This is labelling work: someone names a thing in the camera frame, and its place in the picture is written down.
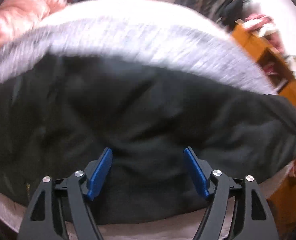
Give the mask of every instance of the blue gripper pad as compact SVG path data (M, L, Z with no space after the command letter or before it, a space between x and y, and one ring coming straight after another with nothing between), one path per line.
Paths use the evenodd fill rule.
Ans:
M205 200L208 200L210 193L208 191L207 178L198 164L196 155L188 148L184 150L184 162L197 193Z
M103 153L98 161L99 163L87 184L87 197L91 201L99 195L101 188L103 187L105 178L112 165L112 150L107 148L106 152Z

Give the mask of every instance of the pink clothing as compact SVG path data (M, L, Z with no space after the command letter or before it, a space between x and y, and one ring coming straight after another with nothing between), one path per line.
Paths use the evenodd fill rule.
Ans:
M266 73L266 75L278 76L278 73L275 71L274 66L274 62L269 62L267 65L263 66L263 71Z
M273 18L264 14L251 14L248 18L246 18L243 28L248 32L253 32L259 30L267 23L273 23ZM280 54L285 53L285 49L278 32L265 36L265 38L280 52Z
M259 28L261 28L264 24L273 22L273 19L264 14L251 14L248 18L246 18L247 27L246 31L253 32Z
M5 0L0 5L0 47L65 7L65 0Z

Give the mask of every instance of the red fabric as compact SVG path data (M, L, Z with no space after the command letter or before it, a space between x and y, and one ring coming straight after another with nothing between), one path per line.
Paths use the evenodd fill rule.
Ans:
M275 63L269 62L267 65L263 67L263 70L266 73L266 75L275 75L275 76L278 75L278 73L274 69L274 66L275 66Z
M248 32L259 30L267 23L273 23L273 18L265 14L251 14L248 18L246 18L246 22L250 23L251 21L253 21L253 24L244 27L244 29ZM266 37L266 39L275 49L280 52L280 54L285 53L285 49L278 32L270 34Z
M245 30L248 32L253 32L261 28L264 24L273 22L273 19L264 14L251 14L248 18L246 18L246 22L248 21L253 21L253 24L247 25Z

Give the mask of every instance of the silver screw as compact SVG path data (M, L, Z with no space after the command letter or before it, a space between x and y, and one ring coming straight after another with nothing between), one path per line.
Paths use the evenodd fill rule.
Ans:
M84 175L84 172L83 171L76 171L75 172L75 176L76 177L81 177L81 176L83 176Z
M45 182L45 183L49 182L50 180L51 180L51 177L49 177L49 176L46 176L46 177L42 178L42 181Z
M251 175L247 175L246 176L246 180L248 180L248 181L254 181L254 177L251 176Z
M212 172L215 176L221 176L221 174L223 174L220 170L214 170Z

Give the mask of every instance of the pink fabric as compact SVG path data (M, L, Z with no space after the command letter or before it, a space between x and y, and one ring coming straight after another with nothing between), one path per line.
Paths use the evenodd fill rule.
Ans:
M266 37L266 39L274 48L276 48L280 52L280 54L285 53L284 45L282 44L282 41L278 32L270 34L269 36Z
M5 0L0 5L0 47L65 7L65 0Z
M273 23L273 18L265 14L251 14L248 18L246 18L246 22L247 23L245 24L244 29L246 31L253 32L262 28L263 25L267 23ZM280 54L285 53L285 49L278 32L266 36L266 39L275 49L280 52Z
M278 76L278 73L275 71L274 66L274 62L269 62L267 65L263 66L263 70L266 73L266 75Z
M273 19L264 14L251 14L248 18L246 18L247 27L245 28L248 32L253 32L259 28L261 28L264 24L273 22Z

